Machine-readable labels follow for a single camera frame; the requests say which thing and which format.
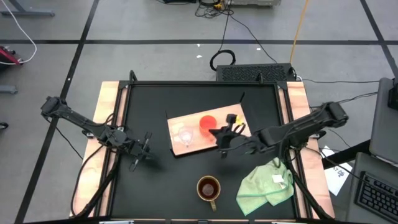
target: wooden table edge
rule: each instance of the wooden table edge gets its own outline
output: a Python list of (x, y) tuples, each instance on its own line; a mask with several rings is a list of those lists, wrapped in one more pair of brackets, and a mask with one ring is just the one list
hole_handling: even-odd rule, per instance
[[(288, 94), (290, 98), (290, 105), (292, 108), (292, 113), (294, 119), (298, 119), (310, 113), (310, 108), (308, 105), (307, 95), (305, 93), (304, 85), (302, 82), (287, 82)], [(118, 94), (119, 82), (103, 82), (101, 85), (101, 90), (98, 96), (98, 102), (96, 105), (95, 115), (93, 121), (103, 122), (106, 117), (113, 113), (116, 104), (116, 96)], [(123, 118), (124, 105), (126, 101), (127, 89), (122, 90), (122, 97), (119, 105), (119, 113), (116, 120), (117, 125), (121, 125)], [(280, 89), (279, 96), (281, 98), (282, 114), (284, 117), (284, 122), (286, 123), (289, 119), (287, 116), (286, 104), (284, 102), (284, 92)], [(100, 145), (97, 140), (89, 139), (86, 146), (85, 156), (86, 159), (90, 156), (95, 149)], [(318, 143), (316, 140), (311, 139), (308, 142), (308, 147), (318, 150)], [(98, 152), (93, 158), (87, 162), (86, 167), (80, 176), (80, 181), (78, 184), (78, 190), (73, 201), (73, 207), (76, 213), (83, 209), (86, 203), (91, 199), (92, 195), (98, 189), (100, 177), (103, 168), (103, 162), (105, 158), (106, 149), (103, 148)], [(321, 157), (310, 150), (301, 151), (304, 173), (307, 181), (307, 186), (311, 194), (315, 197), (317, 202), (322, 206), (322, 208), (334, 217), (335, 213), (333, 211), (333, 206), (330, 200), (330, 194), (326, 182), (325, 173), (323, 171), (322, 159)], [(109, 168), (112, 166), (114, 155), (111, 155), (109, 160)], [(107, 187), (103, 198), (101, 201), (100, 215), (106, 215), (106, 209), (109, 200), (109, 186)], [(306, 217), (305, 206), (303, 202), (303, 195), (301, 191), (296, 186), (296, 192), (298, 197), (298, 207), (300, 210), (300, 216), (302, 218)], [(317, 217), (314, 211), (312, 211), (314, 218)]]

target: green towel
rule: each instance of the green towel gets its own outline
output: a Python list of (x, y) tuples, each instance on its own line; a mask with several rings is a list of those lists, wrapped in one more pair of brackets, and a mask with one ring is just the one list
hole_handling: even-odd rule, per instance
[[(274, 159), (275, 163), (279, 163), (279, 159)], [(275, 183), (274, 178), (280, 179), (281, 175), (283, 182)], [(248, 215), (261, 205), (269, 202), (275, 206), (290, 198), (294, 193), (293, 178), (290, 170), (281, 163), (279, 168), (276, 168), (272, 161), (266, 165), (257, 166), (247, 177), (245, 177), (236, 195), (236, 201), (241, 207), (244, 215)]]

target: white paper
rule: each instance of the white paper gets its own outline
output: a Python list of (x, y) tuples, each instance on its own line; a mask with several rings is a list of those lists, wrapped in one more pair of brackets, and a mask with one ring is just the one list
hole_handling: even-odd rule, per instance
[(274, 181), (274, 183), (281, 183), (284, 181), (282, 175), (278, 174), (278, 175), (272, 175), (272, 180)]
[[(329, 149), (328, 146), (325, 146), (324, 149), (322, 149), (322, 152), (326, 156), (333, 155), (335, 152)], [(353, 168), (347, 164), (346, 162), (343, 164), (340, 164), (340, 166), (344, 167), (348, 171), (351, 171)], [(338, 192), (342, 188), (344, 182), (346, 181), (347, 177), (349, 176), (349, 173), (342, 169), (341, 167), (332, 167), (327, 170), (325, 170), (325, 175), (326, 175), (326, 181), (328, 182), (328, 188), (329, 191), (334, 194), (335, 196), (338, 195)]]

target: black cable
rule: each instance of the black cable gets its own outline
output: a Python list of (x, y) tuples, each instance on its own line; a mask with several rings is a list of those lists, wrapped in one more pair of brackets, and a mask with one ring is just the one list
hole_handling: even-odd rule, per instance
[(186, 4), (191, 4), (190, 2), (186, 2), (186, 3), (166, 3), (166, 2), (163, 2), (161, 0), (156, 0), (156, 1), (158, 1), (160, 3), (163, 3), (163, 4), (166, 4), (166, 5), (170, 5), (170, 6), (183, 6), (183, 5), (186, 5)]
[(237, 19), (235, 19), (232, 15), (229, 15), (229, 16), (231, 16), (231, 18), (232, 18), (233, 20), (235, 20), (236, 22), (238, 22), (239, 24), (241, 24), (242, 26), (244, 26), (244, 27), (249, 31), (249, 33), (252, 35), (252, 37), (254, 38), (254, 40), (256, 40), (257, 44), (260, 45), (262, 51), (264, 51), (264, 53), (266, 53), (266, 55), (267, 55), (271, 60), (273, 60), (275, 63), (278, 63), (278, 62), (276, 62), (276, 60), (275, 60), (274, 58), (272, 58), (272, 57), (268, 54), (268, 52), (262, 47), (262, 45), (260, 44), (259, 40), (257, 40), (256, 36), (254, 36), (254, 34), (251, 32), (251, 30), (250, 30), (246, 25), (244, 25), (242, 22), (239, 22), (239, 21), (238, 21)]
[(360, 178), (360, 177), (358, 177), (357, 175), (353, 174), (353, 173), (352, 173), (351, 171), (349, 171), (348, 169), (345, 169), (345, 168), (342, 167), (341, 165), (339, 165), (339, 164), (333, 162), (333, 161), (332, 161), (331, 159), (329, 159), (322, 151), (318, 152), (317, 150), (311, 149), (311, 148), (309, 148), (309, 147), (305, 147), (305, 148), (307, 148), (307, 149), (309, 149), (309, 150), (311, 150), (311, 151), (314, 151), (314, 152), (318, 153), (320, 156), (323, 156), (323, 158), (325, 158), (328, 162), (330, 162), (330, 163), (333, 164), (334, 166), (338, 166), (338, 167), (342, 168), (343, 170), (347, 171), (347, 173), (351, 174), (353, 177), (357, 178), (358, 180), (360, 180), (360, 181), (362, 181), (362, 182), (364, 182), (364, 183), (367, 183), (365, 180), (363, 180), (362, 178)]
[(333, 219), (331, 216), (329, 216), (329, 214), (327, 214), (324, 209), (322, 208), (322, 206), (319, 205), (319, 203), (317, 202), (317, 200), (315, 200), (315, 198), (313, 197), (313, 195), (311, 194), (311, 192), (307, 189), (307, 187), (305, 186), (305, 184), (302, 182), (299, 174), (296, 172), (296, 170), (294, 169), (293, 164), (291, 163), (291, 161), (288, 161), (286, 159), (286, 164), (287, 164), (287, 169), (291, 171), (292, 173), (292, 177), (294, 182), (296, 183), (296, 185), (299, 187), (299, 189), (302, 191), (303, 196), (308, 200), (310, 206), (313, 208), (313, 210), (315, 211), (315, 213), (318, 215), (318, 217), (320, 219)]
[[(224, 15), (234, 14), (234, 11), (231, 10), (231, 5), (229, 5), (229, 7), (226, 7), (225, 3), (223, 3), (224, 9), (219, 10), (219, 9), (214, 8), (214, 5), (212, 3), (209, 3), (209, 4), (211, 4), (211, 5), (203, 5), (203, 2), (201, 0), (199, 0), (199, 6), (197, 7), (197, 9), (195, 11), (195, 16), (206, 18), (206, 19), (213, 19), (222, 14), (224, 14)], [(204, 9), (202, 14), (199, 13), (200, 9)]]
[(78, 187), (78, 185), (79, 185), (79, 180), (80, 180), (81, 172), (83, 171), (83, 168), (86, 166), (86, 163), (87, 163), (95, 154), (97, 154), (97, 152), (99, 152), (100, 149), (101, 149), (102, 147), (104, 147), (104, 146), (100, 146), (99, 148), (97, 148), (97, 150), (95, 150), (89, 157), (87, 157), (87, 159), (86, 159), (86, 160), (84, 161), (84, 163), (81, 165), (81, 168), (80, 168), (79, 173), (78, 173), (78, 175), (77, 175), (77, 180), (76, 180), (76, 183), (75, 183), (75, 188), (73, 189), (72, 200), (70, 201), (70, 212), (72, 213), (72, 216), (73, 216), (73, 217), (76, 216), (76, 213), (75, 213), (75, 211), (74, 211), (74, 209), (73, 209), (73, 202), (75, 201), (75, 194), (76, 194), (76, 191), (77, 191), (77, 187)]
[(377, 94), (377, 92), (365, 93), (365, 94), (362, 94), (362, 95), (355, 96), (355, 97), (353, 97), (351, 99), (345, 99), (345, 100), (337, 101), (337, 103), (347, 103), (347, 102), (350, 102), (350, 101), (353, 101), (353, 100), (357, 100), (359, 98), (369, 97), (369, 96), (373, 96), (373, 95), (376, 95), (376, 94)]
[(332, 130), (332, 129), (328, 129), (329, 131), (335, 133), (345, 144), (346, 146), (348, 146), (349, 148), (351, 147), (344, 139), (343, 137), (341, 137), (336, 131)]
[(290, 68), (290, 72), (292, 72), (292, 73), (293, 73), (294, 80), (296, 80), (296, 79), (297, 79), (297, 73), (296, 73), (296, 69), (294, 69), (294, 67), (291, 67), (291, 68)]
[(76, 215), (76, 217), (88, 217), (90, 215), (92, 209), (94, 209), (95, 205), (98, 203), (98, 200), (104, 194), (104, 191), (108, 187), (108, 184), (116, 177), (117, 170), (119, 167), (119, 157), (120, 157), (120, 153), (117, 152), (114, 157), (114, 162), (113, 162), (111, 170), (108, 172), (104, 181), (98, 187), (97, 191), (94, 193), (94, 195), (92, 196), (90, 201), (86, 204), (86, 206), (83, 208), (83, 210), (79, 214)]
[[(322, 109), (320, 109), (318, 112), (316, 112), (316, 113), (318, 113), (318, 114), (316, 114), (316, 115), (313, 117), (313, 119), (317, 119), (317, 118), (322, 114), (322, 112), (325, 110), (325, 108), (326, 108), (326, 105), (323, 105), (323, 106), (322, 106)], [(275, 162), (273, 161), (273, 162), (274, 162), (274, 165), (275, 165), (277, 168), (280, 167), (280, 161), (281, 161), (282, 159), (284, 159), (284, 155), (286, 155), (287, 147), (285, 147), (285, 149), (283, 149), (283, 147), (284, 147), (284, 142), (285, 142), (286, 139), (287, 139), (287, 136), (290, 134), (290, 132), (291, 132), (293, 129), (295, 129), (297, 126), (301, 125), (301, 124), (304, 123), (304, 122), (305, 122), (305, 121), (302, 121), (301, 123), (296, 124), (295, 126), (292, 126), (292, 127), (285, 133), (284, 137), (280, 140), (279, 148), (278, 148), (279, 163), (278, 163), (278, 164), (275, 164)]]
[(380, 82), (379, 80), (374, 80), (374, 81), (331, 81), (331, 82), (328, 82), (328, 81), (314, 81), (314, 80), (311, 80), (311, 79), (307, 79), (307, 78), (303, 78), (303, 81), (310, 81), (310, 82), (313, 82), (313, 83), (378, 83), (378, 82)]
[[(332, 151), (335, 151), (335, 152), (341, 152), (341, 150), (339, 150), (339, 149), (330, 149), (330, 148), (321, 148), (321, 147), (319, 147), (319, 150), (322, 150), (322, 149), (328, 149), (328, 150), (332, 150)], [(294, 157), (292, 159), (288, 160), (288, 162), (293, 162), (297, 158), (298, 153), (301, 152), (302, 148), (301, 149), (293, 148), (291, 150), (295, 151), (296, 153), (295, 153), (295, 155), (294, 155)]]
[(75, 151), (75, 153), (80, 157), (80, 159), (83, 160), (83, 157), (80, 155), (80, 153), (75, 149), (75, 147), (73, 147), (72, 143), (67, 139), (67, 137), (65, 137), (61, 130), (58, 129), (58, 127), (55, 127), (55, 129), (60, 133), (60, 135), (64, 138), (64, 140), (66, 140), (69, 143), (69, 146)]
[(87, 124), (87, 125), (89, 125), (89, 126), (94, 126), (94, 127), (106, 125), (106, 124), (108, 124), (109, 122), (112, 121), (113, 116), (114, 116), (114, 113), (111, 113), (111, 114), (109, 114), (108, 117), (105, 119), (105, 122), (99, 123), (99, 124)]
[[(377, 92), (365, 93), (365, 94), (361, 94), (361, 95), (358, 95), (358, 96), (354, 96), (353, 98), (337, 101), (336, 103), (348, 103), (348, 102), (353, 101), (353, 100), (357, 100), (357, 99), (360, 99), (360, 98), (373, 96), (373, 95), (376, 95), (376, 94), (377, 94)], [(312, 108), (319, 108), (319, 107), (321, 107), (321, 105), (320, 106), (310, 106), (311, 109)]]
[(221, 0), (217, 0), (217, 2), (213, 1), (212, 3), (207, 3), (207, 2), (200, 1), (199, 3), (204, 5), (204, 6), (215, 6), (215, 5), (219, 4), (220, 2), (221, 2)]
[(226, 22), (225, 22), (225, 27), (224, 27), (224, 34), (223, 34), (223, 39), (221, 40), (221, 46), (218, 49), (218, 51), (220, 51), (223, 48), (223, 44), (224, 44), (224, 38), (225, 38), (225, 33), (226, 33), (226, 27), (228, 26), (228, 19), (230, 17), (229, 11), (228, 14), (226, 16)]

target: coffee mug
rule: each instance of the coffee mug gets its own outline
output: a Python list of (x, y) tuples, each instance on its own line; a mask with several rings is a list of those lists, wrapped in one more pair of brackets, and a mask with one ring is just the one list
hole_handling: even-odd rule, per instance
[(217, 211), (215, 200), (220, 195), (220, 191), (221, 185), (215, 177), (207, 175), (198, 181), (198, 195), (202, 200), (210, 202), (213, 212)]

